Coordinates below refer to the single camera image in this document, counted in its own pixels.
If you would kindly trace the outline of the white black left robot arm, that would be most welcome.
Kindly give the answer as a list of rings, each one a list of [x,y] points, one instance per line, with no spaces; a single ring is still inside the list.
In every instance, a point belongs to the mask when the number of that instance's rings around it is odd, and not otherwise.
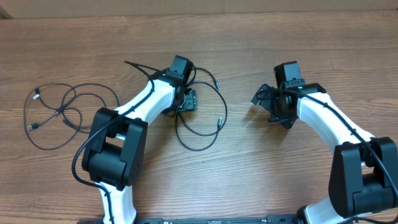
[[[190,72],[168,68],[149,77],[146,87],[130,102],[114,110],[100,108],[88,140],[78,150],[87,185],[99,189],[104,217],[100,223],[134,223],[132,185],[144,158],[147,130],[161,113],[185,104]]]

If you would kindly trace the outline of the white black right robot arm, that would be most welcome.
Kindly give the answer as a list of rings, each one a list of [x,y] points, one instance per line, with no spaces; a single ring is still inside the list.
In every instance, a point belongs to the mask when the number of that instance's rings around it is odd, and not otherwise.
[[[264,84],[251,101],[270,112],[269,122],[286,129],[296,119],[307,123],[333,154],[328,195],[300,208],[292,223],[372,223],[367,215],[397,207],[395,142],[361,129],[321,85]]]

